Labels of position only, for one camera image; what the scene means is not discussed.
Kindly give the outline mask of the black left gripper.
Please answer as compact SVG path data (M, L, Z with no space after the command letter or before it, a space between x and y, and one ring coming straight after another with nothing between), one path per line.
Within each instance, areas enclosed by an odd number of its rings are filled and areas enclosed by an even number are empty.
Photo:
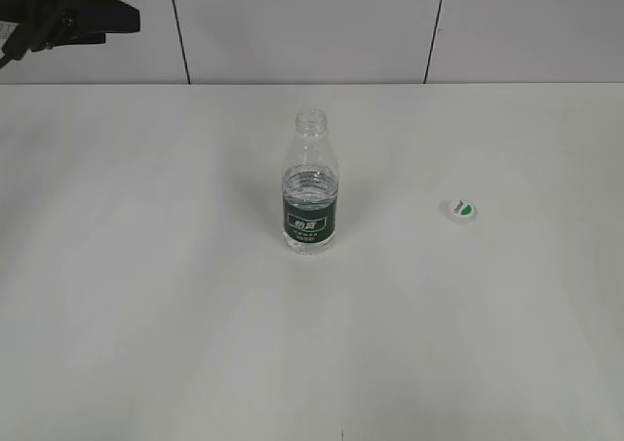
M99 45L140 32L140 12L122 0L1 0L1 65L28 52Z

